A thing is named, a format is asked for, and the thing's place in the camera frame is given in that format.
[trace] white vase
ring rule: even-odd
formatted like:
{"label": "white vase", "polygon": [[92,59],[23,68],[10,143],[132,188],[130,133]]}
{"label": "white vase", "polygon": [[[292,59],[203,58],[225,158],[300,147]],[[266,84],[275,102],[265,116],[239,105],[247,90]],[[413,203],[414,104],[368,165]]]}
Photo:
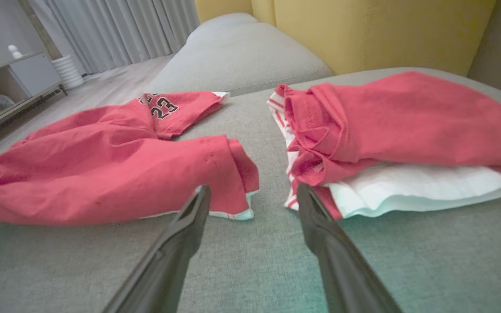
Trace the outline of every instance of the white vase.
{"label": "white vase", "polygon": [[82,76],[78,73],[70,55],[51,62],[59,73],[62,80],[61,84],[65,90],[71,90],[84,84],[84,79],[82,79]]}

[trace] red clothing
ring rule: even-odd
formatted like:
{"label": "red clothing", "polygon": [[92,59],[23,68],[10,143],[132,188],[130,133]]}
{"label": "red clothing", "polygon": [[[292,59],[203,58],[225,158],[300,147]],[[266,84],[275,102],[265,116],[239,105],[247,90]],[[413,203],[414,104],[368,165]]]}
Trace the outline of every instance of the red clothing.
{"label": "red clothing", "polygon": [[225,136],[167,141],[221,107],[214,93],[169,93],[76,113],[0,155],[0,221],[115,223],[180,210],[201,184],[210,210],[237,214],[258,170]]}
{"label": "red clothing", "polygon": [[299,151],[291,174],[317,186],[379,161],[501,172],[501,104],[463,85],[402,73],[363,86],[280,85]]}

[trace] curtain fold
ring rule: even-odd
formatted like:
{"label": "curtain fold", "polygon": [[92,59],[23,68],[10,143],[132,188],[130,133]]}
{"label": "curtain fold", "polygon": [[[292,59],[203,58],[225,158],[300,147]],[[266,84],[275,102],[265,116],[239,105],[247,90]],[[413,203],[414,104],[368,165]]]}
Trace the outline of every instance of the curtain fold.
{"label": "curtain fold", "polygon": [[175,53],[198,26],[193,0],[45,0],[88,73]]}

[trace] gray upholstery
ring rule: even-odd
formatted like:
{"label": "gray upholstery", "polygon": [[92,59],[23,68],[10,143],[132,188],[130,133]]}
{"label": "gray upholstery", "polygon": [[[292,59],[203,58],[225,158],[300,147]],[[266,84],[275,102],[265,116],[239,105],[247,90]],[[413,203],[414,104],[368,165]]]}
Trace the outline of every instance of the gray upholstery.
{"label": "gray upholstery", "polygon": [[274,26],[233,13],[200,25],[147,90],[229,91],[236,96],[330,76],[318,57]]}
{"label": "gray upholstery", "polygon": [[[409,69],[330,81],[361,85]],[[464,83],[501,101],[501,91]],[[326,312],[320,271],[298,216],[282,208],[290,185],[284,140],[266,107],[272,90],[234,97],[182,139],[226,133],[258,166],[254,220],[210,217],[191,260],[179,312]],[[0,312],[99,312],[171,220],[52,228],[0,223]],[[392,212],[341,222],[405,312],[501,313],[501,200],[429,213]]]}

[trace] floor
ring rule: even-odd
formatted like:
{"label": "floor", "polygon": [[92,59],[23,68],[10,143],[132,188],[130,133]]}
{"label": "floor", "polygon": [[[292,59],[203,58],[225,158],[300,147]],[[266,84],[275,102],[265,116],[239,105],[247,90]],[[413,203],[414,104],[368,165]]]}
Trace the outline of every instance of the floor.
{"label": "floor", "polygon": [[163,69],[173,55],[119,67],[85,77],[77,89],[54,95],[44,103],[33,105],[0,127],[0,154],[16,141],[42,127],[78,111],[122,104],[137,97],[143,88]]}

